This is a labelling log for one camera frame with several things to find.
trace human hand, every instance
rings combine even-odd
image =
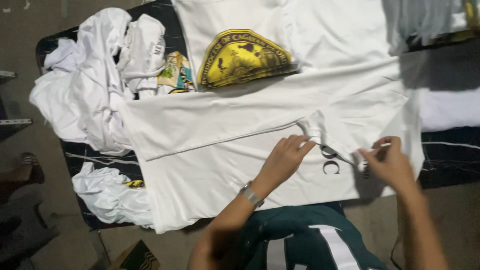
[[[260,197],[267,197],[299,168],[303,157],[315,143],[308,136],[291,135],[282,138],[268,156],[265,164],[252,182],[252,189]]]
[[[371,152],[358,149],[368,161],[370,169],[397,193],[416,186],[408,156],[402,153],[401,148],[402,141],[399,137],[387,136],[378,140]]]

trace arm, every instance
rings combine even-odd
[[[292,135],[282,138],[265,161],[251,189],[260,198],[266,198],[298,169],[303,157],[315,146],[309,137]],[[188,263],[189,270],[220,268],[225,256],[243,225],[255,210],[254,205],[240,194],[230,202],[207,226],[198,239]]]
[[[367,152],[359,149],[372,171],[398,194],[408,219],[408,235],[412,243],[412,266],[416,270],[448,270],[440,239],[428,209],[427,198],[415,182],[408,157],[401,152],[398,137],[384,137]]]

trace wristwatch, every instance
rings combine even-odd
[[[253,190],[250,188],[251,185],[252,182],[248,181],[248,183],[239,191],[239,195],[245,195],[245,197],[247,197],[247,199],[255,206],[255,208],[259,208],[264,204],[264,200],[257,197],[255,192],[253,192]]]

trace yellow printed logo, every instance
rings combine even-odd
[[[292,71],[286,50],[250,29],[230,29],[208,47],[197,81],[209,89]]]

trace cardboard box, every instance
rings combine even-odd
[[[110,270],[157,270],[160,262],[145,243],[140,240],[120,254]]]

